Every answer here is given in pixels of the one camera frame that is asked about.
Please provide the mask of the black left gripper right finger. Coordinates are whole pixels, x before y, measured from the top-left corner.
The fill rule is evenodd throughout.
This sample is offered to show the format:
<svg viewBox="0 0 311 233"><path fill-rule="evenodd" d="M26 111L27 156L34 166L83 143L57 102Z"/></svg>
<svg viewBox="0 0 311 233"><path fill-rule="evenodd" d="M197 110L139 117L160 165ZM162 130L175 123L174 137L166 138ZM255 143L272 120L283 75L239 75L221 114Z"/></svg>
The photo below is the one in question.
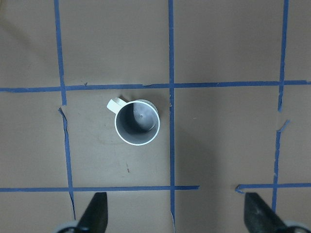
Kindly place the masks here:
<svg viewBox="0 0 311 233"><path fill-rule="evenodd" d="M249 233L291 233L291 227L255 192L244 196L244 224Z"/></svg>

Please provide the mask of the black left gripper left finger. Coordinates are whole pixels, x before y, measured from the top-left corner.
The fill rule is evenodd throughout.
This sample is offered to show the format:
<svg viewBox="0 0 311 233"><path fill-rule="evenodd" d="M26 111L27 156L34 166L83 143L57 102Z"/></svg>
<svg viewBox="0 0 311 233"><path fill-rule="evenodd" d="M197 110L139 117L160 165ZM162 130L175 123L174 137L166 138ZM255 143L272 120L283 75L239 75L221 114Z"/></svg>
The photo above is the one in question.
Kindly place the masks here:
<svg viewBox="0 0 311 233"><path fill-rule="evenodd" d="M95 193L75 227L78 233L104 233L108 224L107 193Z"/></svg>

